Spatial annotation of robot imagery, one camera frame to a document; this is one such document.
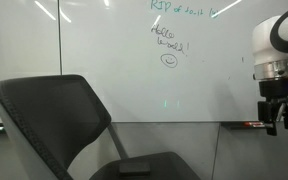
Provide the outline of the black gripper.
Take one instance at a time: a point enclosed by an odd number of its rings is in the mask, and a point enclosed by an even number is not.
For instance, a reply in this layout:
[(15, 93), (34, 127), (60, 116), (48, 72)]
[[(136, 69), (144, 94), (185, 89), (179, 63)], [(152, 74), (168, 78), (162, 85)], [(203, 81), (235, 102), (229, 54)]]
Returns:
[(260, 81), (259, 90), (265, 100), (257, 103), (258, 119), (265, 120), (268, 135), (276, 136), (274, 120), (284, 118), (284, 127), (288, 129), (288, 79)]

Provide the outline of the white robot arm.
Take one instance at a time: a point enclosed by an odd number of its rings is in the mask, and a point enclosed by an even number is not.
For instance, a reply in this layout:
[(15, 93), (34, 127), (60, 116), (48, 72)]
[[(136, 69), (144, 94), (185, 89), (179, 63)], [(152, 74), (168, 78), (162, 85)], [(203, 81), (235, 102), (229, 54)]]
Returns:
[(276, 136), (276, 123), (288, 129), (288, 11), (268, 18), (253, 30), (253, 79), (264, 101), (257, 103), (258, 120), (268, 135)]

